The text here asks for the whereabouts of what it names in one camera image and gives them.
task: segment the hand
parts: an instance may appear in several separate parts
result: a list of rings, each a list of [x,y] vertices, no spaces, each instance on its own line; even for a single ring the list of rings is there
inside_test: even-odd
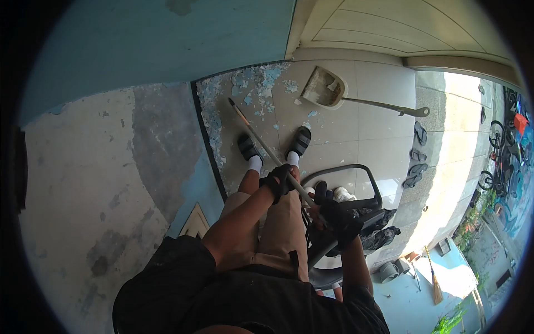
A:
[[[313,222],[319,229],[323,229],[322,221],[326,220],[328,227],[334,231],[338,248],[345,249],[358,236],[363,224],[354,218],[352,210],[342,209],[335,200],[316,197],[313,193],[309,195],[319,204],[310,207]]]
[[[292,167],[290,164],[284,164],[273,169],[272,172],[264,178],[263,182],[265,182],[274,195],[273,204],[278,203],[280,197],[295,189],[288,179],[291,170]]]

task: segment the black t-shirt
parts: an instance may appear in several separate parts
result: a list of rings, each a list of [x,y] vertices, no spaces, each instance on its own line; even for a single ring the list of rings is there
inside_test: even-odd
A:
[[[166,238],[163,245],[165,255],[119,291],[118,333],[194,333],[215,324],[255,334],[389,333],[365,287],[346,288],[341,303],[263,265],[216,273],[210,252],[192,237]]]

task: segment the gray pot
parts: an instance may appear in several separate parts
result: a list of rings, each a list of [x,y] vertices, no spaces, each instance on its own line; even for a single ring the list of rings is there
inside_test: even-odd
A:
[[[393,263],[384,263],[380,267],[380,281],[382,283],[388,283],[399,275],[399,269]]]

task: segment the khaki shorts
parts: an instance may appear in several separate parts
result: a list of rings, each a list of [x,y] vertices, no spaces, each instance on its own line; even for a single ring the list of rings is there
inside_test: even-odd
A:
[[[250,195],[244,192],[230,195],[224,204],[221,217],[243,204],[249,197]],[[217,270],[262,264],[291,274],[294,273],[295,267],[289,252],[296,251],[299,258],[299,279],[308,282],[308,252],[301,207],[296,190],[282,196],[280,201],[267,211],[261,240],[258,241],[260,224],[257,222],[233,252],[224,257]]]

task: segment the leg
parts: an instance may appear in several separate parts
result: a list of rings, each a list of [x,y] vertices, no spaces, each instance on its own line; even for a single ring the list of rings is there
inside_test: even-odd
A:
[[[226,200],[221,217],[243,204],[260,187],[260,170],[263,161],[257,154],[254,144],[248,135],[241,135],[238,139],[238,145],[243,157],[248,160],[249,170],[243,176],[237,192],[230,195]],[[230,270],[250,264],[258,245],[259,228],[259,223],[254,225],[247,237],[236,246],[234,252],[225,257],[217,266],[217,270]]]
[[[300,181],[299,168],[292,167],[292,174]],[[282,196],[278,204],[269,208],[254,263],[292,273],[294,268],[289,252],[296,251],[299,258],[299,279],[308,282],[308,249],[301,207],[299,193],[292,190]]]
[[[243,176],[237,192],[244,192],[252,195],[260,188],[260,174],[254,169],[249,169]]]

